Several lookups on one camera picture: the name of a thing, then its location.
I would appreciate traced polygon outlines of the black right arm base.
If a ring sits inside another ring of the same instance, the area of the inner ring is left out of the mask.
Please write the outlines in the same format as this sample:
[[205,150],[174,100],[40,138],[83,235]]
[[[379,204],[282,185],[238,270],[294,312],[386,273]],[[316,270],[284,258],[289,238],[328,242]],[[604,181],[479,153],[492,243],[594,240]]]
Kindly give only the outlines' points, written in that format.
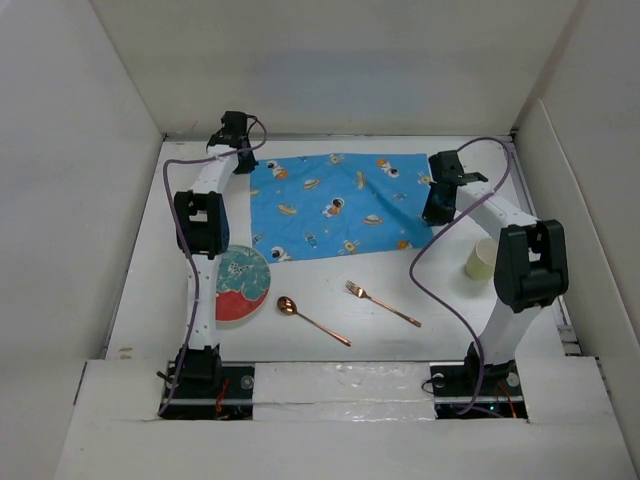
[[437,420],[528,418],[514,359],[481,367],[471,344],[461,361],[431,362],[429,374],[421,388],[432,396]]

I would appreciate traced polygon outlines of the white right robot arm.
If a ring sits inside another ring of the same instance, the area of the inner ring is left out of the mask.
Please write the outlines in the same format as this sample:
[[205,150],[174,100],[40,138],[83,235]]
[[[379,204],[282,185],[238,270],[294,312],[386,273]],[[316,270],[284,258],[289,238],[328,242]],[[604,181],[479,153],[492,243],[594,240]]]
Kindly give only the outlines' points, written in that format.
[[495,366],[515,359],[532,321],[568,290],[564,228],[557,220],[539,220],[513,205],[483,174],[465,172],[453,150],[432,155],[429,167],[432,182],[423,220],[449,226],[456,214],[467,214],[497,243],[496,304],[474,342],[479,360],[462,369],[465,387],[483,394],[498,382]]

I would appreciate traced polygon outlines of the blue space-print cloth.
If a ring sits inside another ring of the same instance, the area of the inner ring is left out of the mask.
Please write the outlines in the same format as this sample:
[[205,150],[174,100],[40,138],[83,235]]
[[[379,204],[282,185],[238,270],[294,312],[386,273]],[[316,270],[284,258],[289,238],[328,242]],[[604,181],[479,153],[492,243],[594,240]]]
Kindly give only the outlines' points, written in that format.
[[250,175],[252,245],[270,263],[421,248],[430,181],[423,153],[264,160]]

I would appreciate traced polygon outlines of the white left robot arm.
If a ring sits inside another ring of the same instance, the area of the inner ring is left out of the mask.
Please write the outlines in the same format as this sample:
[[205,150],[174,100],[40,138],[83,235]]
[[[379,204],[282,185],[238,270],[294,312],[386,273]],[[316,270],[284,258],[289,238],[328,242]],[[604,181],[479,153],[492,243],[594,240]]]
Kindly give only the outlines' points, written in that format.
[[188,301],[191,311],[185,343],[190,350],[214,349],[216,331],[216,283],[221,255],[230,241],[224,190],[234,175],[251,173],[257,166],[249,140],[256,116],[227,111],[221,127],[206,145],[206,157],[194,183],[173,195],[172,214],[179,248],[187,258]]

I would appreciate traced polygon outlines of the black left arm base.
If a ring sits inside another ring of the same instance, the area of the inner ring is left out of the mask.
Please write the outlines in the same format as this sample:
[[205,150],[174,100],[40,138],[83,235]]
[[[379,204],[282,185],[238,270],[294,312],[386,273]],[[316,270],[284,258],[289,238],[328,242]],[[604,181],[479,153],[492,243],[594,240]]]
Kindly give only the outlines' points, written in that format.
[[180,351],[156,375],[164,382],[164,420],[243,421],[253,418],[256,368],[224,362],[217,347]]

